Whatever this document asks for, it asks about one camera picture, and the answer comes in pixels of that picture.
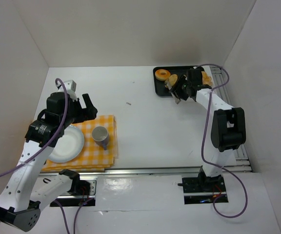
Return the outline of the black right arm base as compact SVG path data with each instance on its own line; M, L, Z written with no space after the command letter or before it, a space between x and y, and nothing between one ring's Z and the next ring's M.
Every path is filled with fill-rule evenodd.
M215 199L216 203L228 203L228 196L223 177L217 182L202 185L197 177L183 177L178 183L183 189L184 203L188 204L211 204Z

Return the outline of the oval bread roll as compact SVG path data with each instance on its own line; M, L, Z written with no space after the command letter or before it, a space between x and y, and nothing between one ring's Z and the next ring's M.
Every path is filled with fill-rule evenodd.
M172 74L165 82L164 85L166 88L169 88L168 84L173 87L178 80L177 74Z

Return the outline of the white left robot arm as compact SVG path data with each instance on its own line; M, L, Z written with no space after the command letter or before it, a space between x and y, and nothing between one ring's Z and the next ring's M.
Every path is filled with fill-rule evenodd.
M78 98L72 99L63 92L52 93L47 98L46 109L30 124L16 169L0 194L0 222L28 232L36 225L41 211L63 193L89 195L90 183L68 169L34 189L41 169L65 129L70 124L96 118L98 111L89 95L82 97L85 108Z

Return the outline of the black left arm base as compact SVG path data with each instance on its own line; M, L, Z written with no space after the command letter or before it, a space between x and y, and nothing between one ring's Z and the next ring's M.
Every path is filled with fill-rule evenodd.
M56 198L62 207L79 207L83 203L84 207L93 207L96 204L97 180L90 178L86 180L89 185L81 186L75 195L68 192Z

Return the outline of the stainless steel serving tongs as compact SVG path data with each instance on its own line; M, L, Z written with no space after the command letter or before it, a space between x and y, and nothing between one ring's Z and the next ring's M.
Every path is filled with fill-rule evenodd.
M176 94L176 89L173 88L173 86L171 85L169 80L165 81L165 86L168 88L169 93L171 94L173 100L175 101L176 104L179 104L181 102L181 99L179 98L179 96Z

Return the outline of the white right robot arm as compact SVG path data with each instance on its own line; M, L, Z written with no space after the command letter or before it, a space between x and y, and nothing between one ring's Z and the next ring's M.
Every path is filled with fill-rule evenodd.
M203 165L198 174L198 184L206 191L220 183L223 167L246 141L244 110L222 100L211 84L202 67L165 82L176 103L192 98L207 110L205 131L210 133L214 154L209 159L201 157Z

